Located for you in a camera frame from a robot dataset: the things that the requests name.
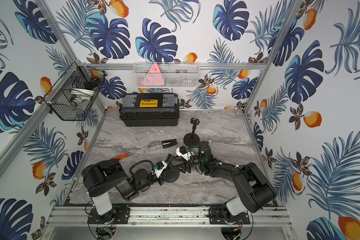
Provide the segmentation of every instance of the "orange screwdriver handle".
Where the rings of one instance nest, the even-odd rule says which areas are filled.
[[[119,156],[116,156],[116,157],[114,157],[114,158],[112,158],[112,159],[115,159],[115,158],[118,158],[118,159],[123,159],[123,158],[125,158],[125,157],[128,157],[129,156],[129,153],[125,153],[125,154],[123,154],[123,155],[119,155]]]

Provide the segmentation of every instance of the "black wire basket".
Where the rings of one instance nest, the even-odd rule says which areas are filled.
[[[68,74],[66,83],[47,104],[63,121],[85,121],[107,74],[90,66],[77,66]]]

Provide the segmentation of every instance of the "pink triangle object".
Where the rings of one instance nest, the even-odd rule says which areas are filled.
[[[145,77],[145,84],[148,85],[154,85],[154,86],[162,86],[164,85],[164,79],[163,75],[161,74],[160,68],[157,63],[154,63],[151,69],[149,70]]]

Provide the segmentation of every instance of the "black clip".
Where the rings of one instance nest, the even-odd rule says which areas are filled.
[[[177,145],[177,140],[176,139],[164,140],[161,141],[161,144],[163,145],[163,148],[168,148]]]

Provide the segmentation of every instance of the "screwdriver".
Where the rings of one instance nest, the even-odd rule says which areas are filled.
[[[123,159],[123,158],[125,158],[125,157],[128,157],[130,154],[135,153],[135,152],[138,152],[138,151],[143,150],[143,149],[146,149],[147,147],[143,147],[143,148],[141,148],[141,149],[139,149],[139,150],[136,150],[136,151],[133,151],[133,152],[130,152],[130,153],[125,153],[125,154],[123,154],[123,155],[116,156],[116,157],[114,157],[114,158],[112,158],[112,159],[118,158],[118,159],[121,160],[121,159]]]

